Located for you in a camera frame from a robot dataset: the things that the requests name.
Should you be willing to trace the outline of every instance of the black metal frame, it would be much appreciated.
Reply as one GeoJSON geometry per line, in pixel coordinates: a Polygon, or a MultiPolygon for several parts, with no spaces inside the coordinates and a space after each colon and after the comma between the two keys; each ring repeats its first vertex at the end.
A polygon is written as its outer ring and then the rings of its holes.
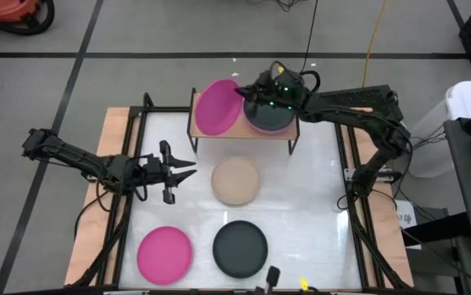
{"type": "MultiPolygon", "coordinates": [[[[195,97],[195,93],[197,93],[197,90],[195,88],[192,88],[192,96],[189,99],[189,109],[190,109],[190,111],[193,110],[193,99],[195,97]]],[[[297,136],[293,140],[293,144],[292,144],[291,139],[288,140],[288,154],[290,156],[293,154],[293,150],[295,149],[295,146],[297,145],[297,141],[299,140],[299,137],[301,137],[301,129],[299,128],[299,117],[298,116],[295,116],[295,123],[296,123],[296,128],[297,128],[297,136]]],[[[197,153],[199,138],[194,138],[192,136],[192,133],[190,131],[191,124],[192,124],[192,113],[190,112],[189,116],[188,116],[188,127],[186,128],[186,133],[188,135],[189,142],[192,144],[193,152],[197,153]]]]}
{"type": "MultiPolygon", "coordinates": [[[[141,149],[142,142],[143,142],[143,135],[144,135],[144,130],[145,130],[146,119],[147,119],[148,113],[150,113],[150,112],[190,112],[190,110],[191,110],[190,107],[155,107],[153,105],[152,100],[149,98],[149,96],[147,96],[145,94],[145,96],[144,96],[144,106],[142,106],[142,107],[131,107],[129,109],[128,123],[126,125],[125,139],[124,139],[124,143],[123,143],[122,152],[125,153],[125,152],[128,152],[128,150],[129,150],[129,145],[131,143],[131,136],[132,136],[132,133],[133,133],[134,119],[136,117],[138,117],[139,115],[140,115],[140,126],[138,128],[138,135],[137,135],[136,144],[135,144],[135,151],[134,151],[134,155],[136,157],[140,156],[140,149],[141,149]]],[[[336,130],[336,134],[337,134],[337,145],[338,145],[339,156],[340,156],[341,165],[342,165],[342,168],[343,168],[342,179],[343,179],[343,182],[345,184],[345,187],[347,187],[345,177],[344,177],[344,169],[348,168],[348,164],[347,164],[347,159],[346,159],[346,149],[345,149],[345,146],[344,146],[344,138],[343,138],[343,135],[342,135],[341,126],[340,125],[335,125],[335,130],[336,130]]],[[[348,134],[349,134],[349,137],[350,137],[350,140],[351,140],[351,151],[352,151],[352,156],[354,157],[354,164],[357,166],[357,163],[360,163],[359,162],[360,159],[358,157],[359,153],[358,153],[355,133],[353,133],[353,129],[348,130],[348,134]]],[[[348,201],[348,204],[354,204],[353,195],[351,194],[351,191],[349,189],[346,189],[346,199],[348,201]]],[[[369,236],[372,238],[372,240],[375,241],[375,234],[374,234],[373,224],[372,224],[372,220],[371,220],[371,214],[369,212],[369,204],[368,204],[367,201],[368,200],[366,199],[366,202],[362,203],[363,210],[365,212],[365,224],[366,224],[367,228],[371,227],[370,229],[368,229],[368,233],[369,233],[369,236]]],[[[119,208],[119,203],[120,203],[120,197],[117,196],[117,198],[115,200],[115,205],[111,208],[112,213],[109,216],[108,225],[114,225],[115,224],[115,219],[116,219],[116,216],[117,216],[116,211],[119,208]]],[[[125,211],[123,212],[123,214],[126,214],[127,216],[129,216],[129,214],[131,212],[132,203],[133,203],[133,194],[126,195],[126,203],[125,203],[125,208],[124,208],[125,211]]],[[[354,206],[349,206],[349,210],[356,212],[356,208],[354,206]]],[[[110,286],[114,290],[119,290],[117,288],[117,286],[118,286],[119,279],[120,279],[120,271],[121,271],[122,261],[123,261],[124,252],[125,252],[125,241],[126,241],[126,236],[127,236],[127,233],[128,233],[128,229],[127,229],[128,223],[126,224],[125,231],[122,233],[122,235],[120,237],[119,247],[118,247],[117,253],[116,253],[113,279],[112,279],[111,286],[110,286]]],[[[112,231],[112,229],[106,228],[107,233],[111,232],[111,231],[112,231]]],[[[361,283],[361,287],[363,289],[363,292],[368,292],[368,293],[372,293],[372,294],[386,294],[386,295],[392,295],[392,294],[393,295],[396,295],[396,294],[419,294],[419,295],[424,295],[424,294],[434,295],[434,294],[436,294],[436,295],[445,295],[445,293],[423,292],[423,291],[419,291],[419,290],[416,290],[416,289],[391,289],[391,288],[384,288],[384,287],[382,287],[382,288],[370,287],[369,284],[368,284],[368,277],[367,277],[367,274],[366,274],[365,256],[364,256],[364,253],[363,253],[362,242],[361,242],[359,236],[355,232],[353,233],[352,236],[353,236],[354,245],[355,245],[355,249],[356,249],[357,264],[359,266],[360,283],[361,283]]],[[[102,268],[101,268],[101,278],[104,278],[104,276],[106,274],[106,268],[107,268],[107,260],[106,260],[106,263],[104,263],[102,268]]],[[[378,273],[376,271],[375,275],[376,275],[376,280],[377,280],[378,286],[380,285],[379,280],[383,284],[383,275],[382,275],[382,273],[381,273],[381,275],[378,275],[378,273]]],[[[94,288],[102,288],[102,284],[103,284],[102,281],[97,281],[97,286],[95,286],[94,288]]],[[[56,290],[47,290],[47,291],[43,291],[43,293],[40,293],[40,294],[50,294],[51,292],[56,292],[56,290]]],[[[179,290],[179,291],[176,291],[176,290],[169,290],[169,291],[152,290],[152,291],[150,291],[150,293],[153,293],[153,294],[156,294],[156,293],[159,293],[159,294],[172,293],[172,294],[190,294],[191,295],[191,294],[211,293],[211,292],[208,292],[208,291],[200,291],[199,292],[199,290],[197,290],[197,289],[189,289],[189,290],[179,290]]],[[[234,291],[227,291],[227,290],[226,291],[215,291],[214,293],[216,293],[216,294],[221,294],[221,293],[233,294],[234,291]]],[[[297,294],[299,292],[292,291],[292,292],[280,292],[280,293],[281,294],[297,294]]]]}

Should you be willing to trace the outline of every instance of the pink plate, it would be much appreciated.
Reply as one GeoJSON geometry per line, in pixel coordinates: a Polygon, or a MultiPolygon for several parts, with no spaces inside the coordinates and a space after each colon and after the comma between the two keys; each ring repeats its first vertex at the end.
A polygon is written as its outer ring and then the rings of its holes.
{"type": "Polygon", "coordinates": [[[243,98],[235,92],[237,83],[231,79],[212,82],[201,93],[195,109],[197,127],[205,135],[228,131],[242,110],[243,98]]]}
{"type": "Polygon", "coordinates": [[[152,230],[138,246],[137,267],[148,282],[172,284],[192,263],[192,244],[180,229],[162,226],[152,230]]]}

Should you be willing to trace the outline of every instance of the gray floor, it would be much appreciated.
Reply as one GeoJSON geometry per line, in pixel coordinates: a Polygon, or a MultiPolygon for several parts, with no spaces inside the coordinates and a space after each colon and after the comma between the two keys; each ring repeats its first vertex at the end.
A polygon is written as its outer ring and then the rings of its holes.
{"type": "MultiPolygon", "coordinates": [[[[47,33],[22,38],[0,32],[0,52],[72,52],[75,57],[96,2],[56,1],[57,18],[47,33]]],[[[455,2],[467,19],[471,0],[455,2]]],[[[273,56],[244,58],[244,52],[304,52],[313,4],[300,2],[286,13],[269,0],[104,0],[88,52],[241,53],[235,60],[86,58],[60,136],[95,151],[108,107],[139,104],[145,91],[157,105],[184,106],[191,87],[202,89],[213,79],[236,73],[239,83],[252,82],[273,56]]],[[[310,51],[366,52],[381,5],[382,0],[320,0],[310,51]]],[[[468,61],[427,55],[463,52],[458,31],[446,0],[388,1],[374,52],[422,53],[423,59],[373,59],[367,84],[389,84],[399,93],[410,128],[451,85],[471,80],[468,61]]],[[[37,167],[20,157],[20,145],[29,128],[51,126],[74,61],[0,58],[0,268],[37,167]]],[[[302,63],[282,61],[294,69],[302,63]]],[[[321,74],[322,89],[336,90],[360,86],[364,61],[323,58],[307,65],[321,74]]],[[[77,172],[48,167],[6,292],[62,286],[86,187],[77,172]]],[[[404,188],[422,206],[447,207],[451,214],[464,209],[453,174],[409,177],[404,188]]]]}

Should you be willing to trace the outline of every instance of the orange vacuum cleaner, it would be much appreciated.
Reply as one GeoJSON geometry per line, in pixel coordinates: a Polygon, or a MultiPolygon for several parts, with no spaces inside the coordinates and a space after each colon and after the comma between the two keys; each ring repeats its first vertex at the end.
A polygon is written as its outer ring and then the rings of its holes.
{"type": "Polygon", "coordinates": [[[55,18],[53,0],[0,0],[0,30],[30,36],[40,34],[52,25],[55,18]],[[47,7],[46,18],[37,19],[42,6],[47,7]]]}

